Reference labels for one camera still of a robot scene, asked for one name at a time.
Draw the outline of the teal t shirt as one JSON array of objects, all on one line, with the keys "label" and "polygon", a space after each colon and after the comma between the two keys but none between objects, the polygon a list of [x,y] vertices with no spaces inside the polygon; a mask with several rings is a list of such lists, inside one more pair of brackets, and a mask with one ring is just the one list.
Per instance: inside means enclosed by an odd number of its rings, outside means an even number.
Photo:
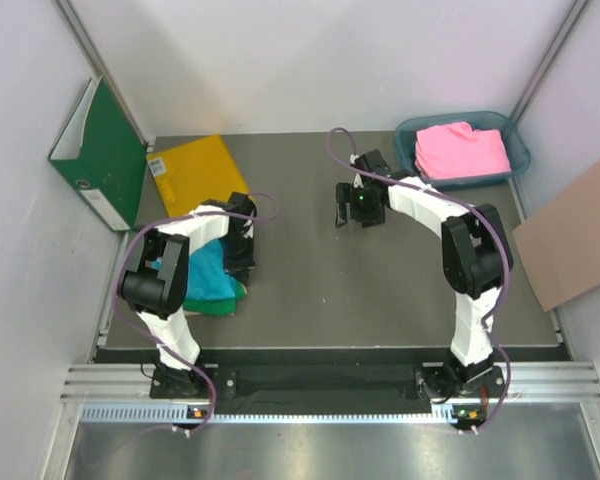
[{"label": "teal t shirt", "polygon": [[224,269],[224,249],[212,240],[188,257],[186,302],[236,300],[244,288]]}]

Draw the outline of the yellow folder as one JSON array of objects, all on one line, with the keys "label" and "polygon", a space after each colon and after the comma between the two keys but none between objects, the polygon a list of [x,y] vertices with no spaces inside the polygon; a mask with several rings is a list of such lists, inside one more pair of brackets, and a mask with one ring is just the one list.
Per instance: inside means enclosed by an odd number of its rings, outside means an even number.
[{"label": "yellow folder", "polygon": [[220,135],[148,154],[147,163],[169,217],[250,191]]}]

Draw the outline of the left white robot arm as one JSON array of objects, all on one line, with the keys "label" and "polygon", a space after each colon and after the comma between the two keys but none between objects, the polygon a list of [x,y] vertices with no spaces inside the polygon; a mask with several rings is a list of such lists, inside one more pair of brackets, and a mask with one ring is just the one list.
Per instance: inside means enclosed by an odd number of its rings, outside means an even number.
[{"label": "left white robot arm", "polygon": [[144,322],[158,349],[156,398],[192,397],[206,387],[207,374],[196,366],[201,348],[184,311],[190,256],[218,241],[220,272],[246,285],[255,267],[256,217],[254,201],[233,192],[226,202],[207,200],[183,216],[156,222],[136,236],[139,247],[129,248],[116,294]]}]

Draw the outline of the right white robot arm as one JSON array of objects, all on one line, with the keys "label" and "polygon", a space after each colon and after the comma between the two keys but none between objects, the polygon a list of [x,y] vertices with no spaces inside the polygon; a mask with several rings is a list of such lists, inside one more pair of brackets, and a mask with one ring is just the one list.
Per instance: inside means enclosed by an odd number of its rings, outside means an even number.
[{"label": "right white robot arm", "polygon": [[443,366],[424,375],[420,388],[434,403],[472,394],[493,369],[494,315],[511,271],[497,209],[476,207],[416,176],[393,172],[377,150],[352,154],[346,166],[355,178],[336,186],[336,227],[350,220],[379,226],[393,211],[440,239],[443,275],[455,293],[455,330]]}]

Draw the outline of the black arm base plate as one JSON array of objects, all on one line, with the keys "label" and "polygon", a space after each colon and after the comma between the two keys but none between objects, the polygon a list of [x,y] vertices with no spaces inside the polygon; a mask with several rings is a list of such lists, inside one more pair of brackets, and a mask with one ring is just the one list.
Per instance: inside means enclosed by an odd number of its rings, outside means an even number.
[{"label": "black arm base plate", "polygon": [[500,368],[465,378],[444,365],[418,364],[287,364],[204,365],[199,372],[158,367],[150,390],[153,399],[193,399],[210,394],[206,375],[216,388],[220,408],[231,404],[266,409],[335,405],[360,406],[365,400],[401,404],[454,397],[499,395],[504,386]]}]

